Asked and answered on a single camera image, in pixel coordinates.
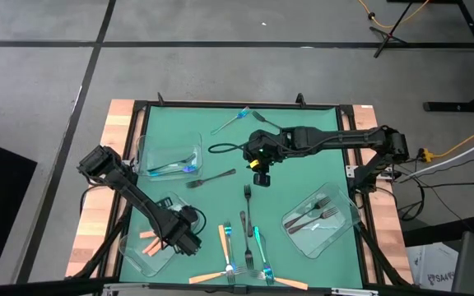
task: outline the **orange handle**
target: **orange handle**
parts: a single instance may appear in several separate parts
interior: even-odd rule
[[[154,248],[152,248],[152,249],[147,253],[147,255],[149,255],[149,257],[155,255],[158,251],[161,250],[160,247],[161,247],[161,245],[158,244],[157,246],[155,246]]]
[[[228,246],[226,246],[226,233],[224,232],[224,226],[219,225],[219,236],[221,237],[222,251],[224,251],[224,257],[228,258]]]
[[[140,238],[154,238],[154,237],[155,237],[155,232],[153,230],[140,233]]]
[[[189,283],[196,284],[196,283],[203,282],[205,280],[215,279],[216,277],[219,277],[221,275],[224,275],[224,272],[216,272],[209,275],[198,275],[198,276],[194,276],[193,278],[189,278]]]
[[[155,238],[150,244],[149,246],[147,246],[143,251],[142,253],[147,253],[149,252],[154,246],[156,246],[156,244],[160,241],[160,238]]]
[[[294,287],[297,289],[303,289],[303,290],[309,289],[308,284],[298,282],[297,280],[287,280],[287,279],[282,279],[278,277],[273,278],[273,279],[278,283],[286,284],[286,285],[289,285],[290,287]]]

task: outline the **concrete floor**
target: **concrete floor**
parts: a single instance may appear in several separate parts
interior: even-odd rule
[[[107,3],[0,0],[0,39],[95,40]],[[384,0],[366,3],[386,24],[405,7]],[[474,1],[465,3],[474,17]],[[356,0],[125,0],[116,4],[106,40],[378,41],[369,25]],[[413,42],[474,41],[454,5],[428,5],[395,35]],[[379,123],[407,135],[411,151],[444,151],[474,133],[474,113],[421,108],[426,100],[474,97],[473,50],[388,50],[378,59],[373,53],[102,49],[30,280],[64,276],[86,188],[75,168],[99,142],[111,99],[155,99],[159,91],[166,99],[291,102],[302,92],[309,103],[372,104]],[[0,49],[0,146],[39,162],[0,259],[0,284],[15,279],[90,55],[91,49]],[[474,163],[426,179],[459,181],[474,181]],[[419,198],[413,183],[395,185],[394,191],[400,206]],[[461,217],[474,216],[474,187],[438,192]],[[432,192],[426,194],[420,223],[456,219]]]

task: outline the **green table surface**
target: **green table surface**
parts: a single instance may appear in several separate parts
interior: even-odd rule
[[[267,120],[282,127],[310,126],[322,130],[337,130],[337,117],[331,110],[258,109]],[[361,288],[360,265],[356,252],[354,230],[347,230],[335,243],[316,259],[308,259],[290,241],[281,229],[281,217],[297,206],[324,183],[336,183],[347,192],[345,164],[340,150],[324,150],[317,155],[285,160],[271,167],[272,185],[253,185],[253,172],[246,169],[247,162],[241,150],[224,154],[211,154],[207,148],[223,142],[241,144],[251,132],[263,129],[272,133],[278,130],[256,120],[250,113],[225,127],[215,136],[210,131],[227,122],[238,109],[159,108],[151,107],[145,147],[151,141],[166,141],[185,132],[202,135],[202,178],[235,168],[237,173],[229,177],[205,183],[201,187],[185,187],[191,179],[151,181],[139,178],[138,187],[149,197],[158,199],[164,192],[172,191],[189,204],[202,210],[207,216],[206,228],[199,234],[202,246],[194,256],[174,255],[170,262],[152,277],[145,277],[127,260],[120,273],[122,282],[148,282],[187,284],[189,277],[223,271],[225,259],[217,225],[229,220],[233,227],[232,248],[237,266],[244,263],[244,232],[239,213],[246,210],[243,186],[252,184],[250,213],[253,225],[257,225],[267,240],[267,256],[274,274],[278,277],[303,281],[310,288],[342,287]],[[129,229],[140,229],[147,219],[133,209]],[[262,267],[261,255],[255,240],[249,238],[255,269]],[[204,284],[227,284],[225,277]],[[266,285],[264,280],[247,275],[236,276],[236,284]]]

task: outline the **clear plastic container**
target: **clear plastic container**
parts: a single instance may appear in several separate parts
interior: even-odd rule
[[[156,139],[141,137],[138,141],[140,162],[138,175],[151,181],[199,178],[202,171],[202,138],[198,132]]]
[[[312,210],[316,202],[323,198],[330,198],[328,204],[318,210]],[[326,219],[317,219],[302,229],[289,234],[289,229],[305,224],[318,218],[323,212],[337,208],[337,213]],[[303,215],[290,228],[285,228],[285,223]],[[294,209],[286,213],[281,220],[281,228],[305,256],[315,259],[328,246],[341,237],[352,225],[360,222],[360,214],[356,205],[342,192],[335,183],[325,183],[318,190],[305,198]]]
[[[159,204],[166,204],[172,210],[180,210],[188,203],[173,192],[164,193]],[[193,231],[198,231],[198,227],[203,225],[205,221],[201,215],[198,220],[192,223]],[[164,250],[158,251],[154,256],[150,257],[146,253],[142,253],[155,238],[140,238],[141,232],[153,230],[149,225],[149,220],[144,220],[143,224],[138,224],[129,230],[129,233],[123,236],[118,245],[119,251],[131,265],[146,277],[156,275],[175,255],[172,247],[166,247]]]

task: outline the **yellow cable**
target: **yellow cable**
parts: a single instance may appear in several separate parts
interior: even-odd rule
[[[406,21],[409,21],[416,13],[418,13],[422,8],[424,8],[424,6],[429,3],[430,0],[425,0],[424,4],[422,4],[420,7],[418,7],[418,9],[416,9],[410,16],[406,17],[403,21],[400,22],[400,24],[403,24],[404,22]],[[358,0],[358,2],[363,5],[363,8],[365,9],[365,11],[367,12],[367,14],[370,14],[370,10],[369,8],[365,5],[365,3],[363,3],[362,0]],[[374,16],[372,16],[370,18],[372,21],[374,21],[374,23],[376,25],[379,25],[380,27],[384,28],[384,29],[392,29],[394,27],[394,25],[382,25],[380,24],[378,21],[376,21],[376,18]]]
[[[474,138],[474,135],[468,137],[466,140],[462,141],[460,144],[458,144],[458,145],[456,145],[455,147],[449,149],[447,152],[442,153],[441,155],[431,154],[431,155],[430,155],[430,158],[433,159],[433,158],[444,157],[444,156],[448,155],[449,153],[453,152],[453,151],[454,151],[455,149],[457,149],[458,147],[460,147],[460,146],[466,144],[467,142],[469,142],[472,138]]]

